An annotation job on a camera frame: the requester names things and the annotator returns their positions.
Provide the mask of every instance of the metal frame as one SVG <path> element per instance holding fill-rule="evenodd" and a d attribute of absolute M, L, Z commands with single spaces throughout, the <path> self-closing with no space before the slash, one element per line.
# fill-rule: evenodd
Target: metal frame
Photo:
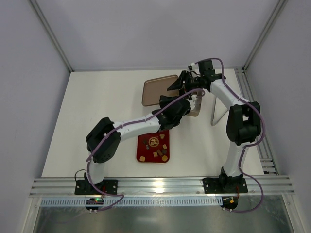
<path fill-rule="evenodd" d="M 55 47 L 56 51 L 58 52 L 59 56 L 62 58 L 65 66 L 67 67 L 69 72 L 73 72 L 74 70 L 72 69 L 69 60 L 67 59 L 62 47 L 60 46 L 55 34 L 52 31 L 52 28 L 50 27 L 47 19 L 45 18 L 38 2 L 36 0 L 28 0 L 30 6 L 34 10 L 36 16 L 38 17 L 40 23 L 42 24 L 43 28 L 45 29 L 47 36 L 49 37 L 51 43 Z"/>
<path fill-rule="evenodd" d="M 259 49 L 261 48 L 263 42 L 265 41 L 265 39 L 269 35 L 269 33 L 270 33 L 272 27 L 274 26 L 277 18 L 279 17 L 282 10 L 284 9 L 287 1 L 288 0 L 278 0 L 276 6 L 274 7 L 272 13 L 270 14 L 270 16 L 268 18 L 268 21 L 266 22 L 265 26 L 263 27 L 255 45 L 253 46 L 252 51 L 250 52 L 250 54 L 247 57 L 245 65 L 242 68 L 243 70 L 247 70 L 249 68 L 251 62 L 253 61 L 253 59 L 256 56 Z"/>
<path fill-rule="evenodd" d="M 265 195 L 294 194 L 294 188 L 289 176 L 254 176 L 262 185 Z M 156 178 L 123 178 L 118 180 L 118 194 L 127 197 L 179 197 L 179 196 L 206 196 L 202 179 L 205 177 L 156 177 Z M 261 195 L 257 183 L 246 177 L 249 192 L 240 194 Z M 35 179 L 30 191 L 30 197 L 75 197 L 76 182 L 73 178 L 39 178 Z M 209 196 L 230 196 L 235 194 L 210 194 Z"/>

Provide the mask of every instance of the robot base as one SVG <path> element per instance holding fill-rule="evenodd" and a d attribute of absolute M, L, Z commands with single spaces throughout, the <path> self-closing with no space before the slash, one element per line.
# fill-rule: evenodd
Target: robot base
<path fill-rule="evenodd" d="M 219 178 L 204 178 L 203 188 L 205 194 L 224 194 L 224 193 L 237 193 L 237 187 L 239 188 L 239 193 L 248 193 L 246 180 L 242 178 L 240 184 L 237 184 L 232 189 L 224 190 Z"/>

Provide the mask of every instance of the glass panel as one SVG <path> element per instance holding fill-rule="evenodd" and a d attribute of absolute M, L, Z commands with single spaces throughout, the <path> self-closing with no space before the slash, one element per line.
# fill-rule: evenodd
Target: glass panel
<path fill-rule="evenodd" d="M 254 207 L 258 196 L 242 196 L 237 209 Z M 266 196 L 247 214 L 219 206 L 113 208 L 89 214 L 86 208 L 41 207 L 34 233 L 293 233 L 282 196 Z"/>

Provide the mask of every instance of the white enclosure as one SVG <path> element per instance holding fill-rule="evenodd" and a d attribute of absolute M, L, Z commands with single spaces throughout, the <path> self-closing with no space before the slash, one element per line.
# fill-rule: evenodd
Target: white enclosure
<path fill-rule="evenodd" d="M 276 0 L 38 0 L 72 68 L 243 66 Z"/>
<path fill-rule="evenodd" d="M 209 57 L 223 60 L 230 85 L 258 101 L 266 121 L 267 139 L 250 149 L 244 170 L 260 175 L 265 190 L 293 192 L 295 198 L 278 198 L 293 231 L 309 232 L 310 12 L 307 0 L 0 3 L 1 232 L 32 232 L 39 208 L 29 193 L 48 193 L 40 193 L 40 182 L 62 190 L 65 185 L 49 178 L 67 182 L 64 177 L 85 168 L 85 137 L 101 118 L 129 120 L 156 109 L 141 105 L 145 80 L 178 75 L 191 62 Z M 212 127 L 212 106 L 207 94 L 200 115 L 183 118 L 185 124 L 172 130 L 170 164 L 143 167 L 135 160 L 137 141 L 130 139 L 107 163 L 105 175 L 217 176 L 229 145 L 228 113 Z M 116 119 L 120 109 L 124 118 Z M 215 118 L 224 110 L 217 101 Z M 181 138 L 190 144 L 183 145 Z M 192 151 L 197 160 L 188 165 L 186 154 Z M 180 181 L 181 187 L 195 183 L 189 179 Z M 196 186 L 203 189 L 199 181 Z"/>

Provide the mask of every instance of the metal bracket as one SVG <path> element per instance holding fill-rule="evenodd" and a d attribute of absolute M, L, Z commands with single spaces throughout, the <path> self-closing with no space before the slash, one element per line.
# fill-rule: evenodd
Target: metal bracket
<path fill-rule="evenodd" d="M 216 109 L 216 100 L 217 100 L 217 97 L 214 96 L 213 107 L 212 107 L 212 116 L 211 116 L 211 118 L 210 118 L 210 124 L 211 124 L 212 126 L 217 125 L 217 123 L 218 123 L 218 122 L 225 116 L 225 114 L 228 112 L 228 110 L 226 110 L 225 113 L 222 114 L 222 116 L 221 116 L 218 120 L 214 121 L 215 109 Z"/>
<path fill-rule="evenodd" d="M 108 194 L 117 194 L 118 180 L 104 179 L 102 182 L 95 185 L 98 189 Z M 100 195 L 88 182 L 87 179 L 77 180 L 74 190 L 75 195 Z"/>
<path fill-rule="evenodd" d="M 203 188 L 204 188 L 204 193 L 205 194 L 225 194 L 226 192 L 223 190 L 219 178 L 204 178 L 203 179 Z M 242 179 L 242 182 L 240 185 L 238 185 L 239 188 L 239 193 L 248 193 L 247 185 L 246 185 L 246 180 L 245 178 Z"/>

